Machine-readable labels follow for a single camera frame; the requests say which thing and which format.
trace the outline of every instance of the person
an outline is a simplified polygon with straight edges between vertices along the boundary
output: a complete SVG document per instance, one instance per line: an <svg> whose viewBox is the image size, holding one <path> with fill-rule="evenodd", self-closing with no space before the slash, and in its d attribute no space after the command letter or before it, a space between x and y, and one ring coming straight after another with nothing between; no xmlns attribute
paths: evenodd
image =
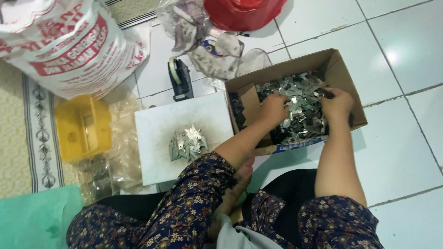
<svg viewBox="0 0 443 249"><path fill-rule="evenodd" d="M334 97L319 98L330 128L318 169L289 171L236 206L250 182L252 151L288 116L289 98L272 94L257 121L186 167L166 194L84 207L69 226L69 248L383 248L354 163L354 100L327 90Z"/></svg>

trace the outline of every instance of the patterned rug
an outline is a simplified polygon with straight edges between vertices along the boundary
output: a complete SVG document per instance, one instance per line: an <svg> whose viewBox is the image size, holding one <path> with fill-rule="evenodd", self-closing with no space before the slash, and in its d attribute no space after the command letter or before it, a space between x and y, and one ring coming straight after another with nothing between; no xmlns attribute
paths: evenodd
<svg viewBox="0 0 443 249"><path fill-rule="evenodd" d="M155 18L159 0L110 0L120 28ZM58 98L0 60L0 198L78 183L60 160L54 103Z"/></svg>

